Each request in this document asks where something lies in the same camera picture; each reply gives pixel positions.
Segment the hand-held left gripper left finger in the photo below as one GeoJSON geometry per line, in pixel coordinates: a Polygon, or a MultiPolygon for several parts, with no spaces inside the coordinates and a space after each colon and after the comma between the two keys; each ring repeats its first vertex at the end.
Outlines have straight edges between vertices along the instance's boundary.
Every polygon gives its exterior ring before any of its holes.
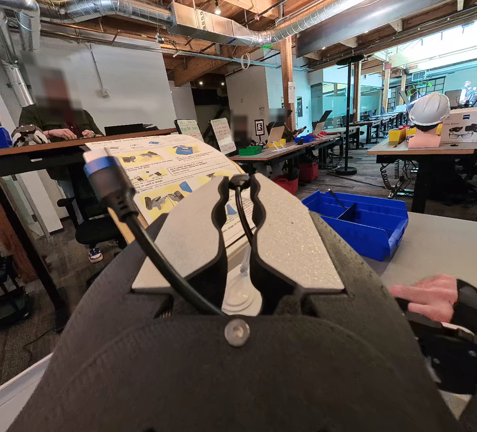
{"type": "Polygon", "coordinates": [[[229,178],[213,177],[158,218],[155,240],[130,224],[146,253],[132,289],[138,293],[173,293],[196,310],[223,315],[228,258],[222,227],[229,200],[229,178]]]}

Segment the white hard hat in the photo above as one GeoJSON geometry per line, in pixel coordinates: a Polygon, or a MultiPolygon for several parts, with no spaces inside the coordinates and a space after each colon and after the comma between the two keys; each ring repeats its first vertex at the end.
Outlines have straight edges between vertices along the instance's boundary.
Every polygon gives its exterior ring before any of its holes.
{"type": "Polygon", "coordinates": [[[432,92],[420,97],[412,106],[409,119],[421,130],[437,127],[450,115],[449,98],[441,93],[432,92]]]}

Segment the yellow plastic bin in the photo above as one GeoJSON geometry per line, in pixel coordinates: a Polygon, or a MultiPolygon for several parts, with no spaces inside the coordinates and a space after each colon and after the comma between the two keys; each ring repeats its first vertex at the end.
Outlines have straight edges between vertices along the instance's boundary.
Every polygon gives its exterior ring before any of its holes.
{"type": "Polygon", "coordinates": [[[408,138],[415,135],[415,126],[402,126],[397,129],[388,131],[388,144],[390,146],[397,146],[403,142],[407,142],[408,138]]]}

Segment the long grey desk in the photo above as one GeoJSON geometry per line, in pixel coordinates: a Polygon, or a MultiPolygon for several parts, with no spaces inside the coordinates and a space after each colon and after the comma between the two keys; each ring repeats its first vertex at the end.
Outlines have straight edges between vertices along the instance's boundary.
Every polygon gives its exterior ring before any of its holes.
{"type": "Polygon", "coordinates": [[[339,134],[325,135],[310,143],[297,144],[295,142],[286,143],[282,148],[266,148],[257,155],[234,155],[230,160],[240,164],[244,172],[252,175],[253,173],[266,174],[268,167],[271,168],[271,176],[274,178],[281,174],[278,170],[280,165],[286,161],[291,161],[292,166],[298,167],[297,159],[300,155],[312,153],[317,149],[332,145],[340,137],[339,134]]]}

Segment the instruction sheet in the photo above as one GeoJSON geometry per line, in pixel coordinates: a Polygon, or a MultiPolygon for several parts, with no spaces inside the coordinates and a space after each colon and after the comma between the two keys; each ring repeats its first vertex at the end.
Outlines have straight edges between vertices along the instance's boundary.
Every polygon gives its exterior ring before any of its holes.
{"type": "Polygon", "coordinates": [[[85,161],[96,159],[99,150],[105,150],[123,167],[136,191],[134,202],[145,227],[214,177],[245,173],[221,151],[181,134],[102,138],[86,147],[85,161]]]}

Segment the white product box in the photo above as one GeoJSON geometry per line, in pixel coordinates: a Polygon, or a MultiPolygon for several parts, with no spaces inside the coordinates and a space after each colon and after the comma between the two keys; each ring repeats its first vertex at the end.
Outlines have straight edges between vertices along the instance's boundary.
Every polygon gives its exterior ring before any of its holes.
{"type": "Polygon", "coordinates": [[[476,143],[477,142],[477,108],[450,110],[443,121],[441,143],[476,143]]]}

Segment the grey top desk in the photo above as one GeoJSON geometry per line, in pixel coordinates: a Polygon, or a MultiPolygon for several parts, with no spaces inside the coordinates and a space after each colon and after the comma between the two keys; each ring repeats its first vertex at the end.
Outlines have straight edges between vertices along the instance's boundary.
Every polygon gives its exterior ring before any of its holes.
{"type": "Polygon", "coordinates": [[[473,169],[476,164],[476,143],[443,143],[435,148],[409,148],[404,142],[396,147],[383,141],[368,149],[378,164],[391,164],[396,160],[414,161],[418,171],[414,183],[411,211],[423,214],[427,200],[450,200],[456,197],[476,196],[474,188],[456,167],[473,169]]]}

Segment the whiteboard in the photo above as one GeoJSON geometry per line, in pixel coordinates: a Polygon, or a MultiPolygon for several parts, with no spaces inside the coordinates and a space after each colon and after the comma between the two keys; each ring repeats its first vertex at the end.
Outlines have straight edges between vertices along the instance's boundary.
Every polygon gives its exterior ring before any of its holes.
{"type": "Polygon", "coordinates": [[[204,142],[202,132],[196,119],[175,119],[176,130],[181,135],[193,137],[204,142]]]}
{"type": "Polygon", "coordinates": [[[221,153],[224,155],[230,155],[237,151],[227,118],[211,119],[209,121],[209,125],[212,129],[213,137],[217,143],[218,150],[221,153]]]}

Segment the pink mannequin head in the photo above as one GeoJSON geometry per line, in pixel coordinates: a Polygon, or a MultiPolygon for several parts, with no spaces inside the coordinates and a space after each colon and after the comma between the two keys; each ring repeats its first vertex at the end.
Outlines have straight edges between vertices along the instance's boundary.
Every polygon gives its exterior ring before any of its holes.
{"type": "Polygon", "coordinates": [[[415,124],[415,134],[408,139],[409,149],[427,149],[440,146],[441,137],[437,132],[441,124],[429,126],[415,124]]]}

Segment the black and white bag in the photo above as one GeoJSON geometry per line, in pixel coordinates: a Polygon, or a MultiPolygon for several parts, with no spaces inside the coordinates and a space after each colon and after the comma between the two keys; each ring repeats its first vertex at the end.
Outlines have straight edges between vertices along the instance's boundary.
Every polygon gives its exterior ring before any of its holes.
{"type": "Polygon", "coordinates": [[[50,142],[45,136],[44,132],[33,124],[17,127],[11,133],[11,139],[13,142],[13,147],[47,144],[50,142]]]}

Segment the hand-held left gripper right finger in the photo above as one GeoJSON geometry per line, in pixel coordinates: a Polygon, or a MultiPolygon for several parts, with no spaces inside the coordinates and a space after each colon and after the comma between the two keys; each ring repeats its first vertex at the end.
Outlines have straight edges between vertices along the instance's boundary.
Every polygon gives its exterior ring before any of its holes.
{"type": "Polygon", "coordinates": [[[305,205],[257,173],[250,178],[252,220],[250,279],[272,314],[284,297],[340,294],[344,284],[305,205]]]}

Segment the black monitor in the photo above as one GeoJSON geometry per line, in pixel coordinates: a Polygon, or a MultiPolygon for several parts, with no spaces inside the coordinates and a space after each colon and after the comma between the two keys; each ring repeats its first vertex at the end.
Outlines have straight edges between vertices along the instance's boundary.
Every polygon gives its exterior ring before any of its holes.
{"type": "Polygon", "coordinates": [[[156,125],[144,124],[144,123],[135,123],[135,124],[124,124],[124,125],[114,125],[114,126],[105,126],[104,133],[106,136],[116,136],[124,134],[134,134],[146,131],[157,130],[156,125]]]}

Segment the wooden post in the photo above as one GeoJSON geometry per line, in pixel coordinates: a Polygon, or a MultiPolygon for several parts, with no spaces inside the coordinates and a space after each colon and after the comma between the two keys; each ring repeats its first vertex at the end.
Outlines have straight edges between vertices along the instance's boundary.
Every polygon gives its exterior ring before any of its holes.
{"type": "Polygon", "coordinates": [[[280,60],[281,60],[281,76],[283,89],[283,104],[285,110],[285,124],[290,131],[296,128],[294,96],[289,94],[289,86],[295,89],[293,79],[293,59],[292,59],[292,39],[286,37],[279,43],[280,60]]]}

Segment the person's right hand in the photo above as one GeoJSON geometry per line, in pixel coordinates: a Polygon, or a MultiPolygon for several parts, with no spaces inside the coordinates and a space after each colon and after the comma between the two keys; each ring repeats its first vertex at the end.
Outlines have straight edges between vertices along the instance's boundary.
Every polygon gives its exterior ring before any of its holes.
{"type": "Polygon", "coordinates": [[[419,280],[412,286],[393,285],[395,299],[406,300],[409,312],[450,323],[458,300],[457,280],[449,275],[436,275],[419,280]]]}

